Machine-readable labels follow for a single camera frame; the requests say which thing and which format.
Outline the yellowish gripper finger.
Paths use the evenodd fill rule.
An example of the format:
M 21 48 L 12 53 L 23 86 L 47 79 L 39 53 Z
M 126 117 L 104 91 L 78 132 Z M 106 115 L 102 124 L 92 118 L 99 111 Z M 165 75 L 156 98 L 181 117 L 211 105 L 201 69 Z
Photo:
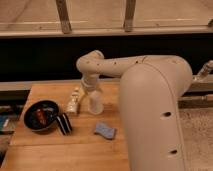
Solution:
M 86 96 L 87 96 L 87 94 L 85 92 L 79 93 L 78 98 L 77 98 L 78 109 L 81 108 L 81 104 L 82 104 L 83 100 L 86 98 Z

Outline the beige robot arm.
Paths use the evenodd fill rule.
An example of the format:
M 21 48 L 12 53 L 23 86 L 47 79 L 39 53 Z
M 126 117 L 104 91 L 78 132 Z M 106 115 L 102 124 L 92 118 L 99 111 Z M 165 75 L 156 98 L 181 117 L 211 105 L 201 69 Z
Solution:
M 192 83 L 188 62 L 174 55 L 106 59 L 92 51 L 76 62 L 89 111 L 103 111 L 99 77 L 118 77 L 119 112 L 131 171 L 188 171 L 178 98 Z

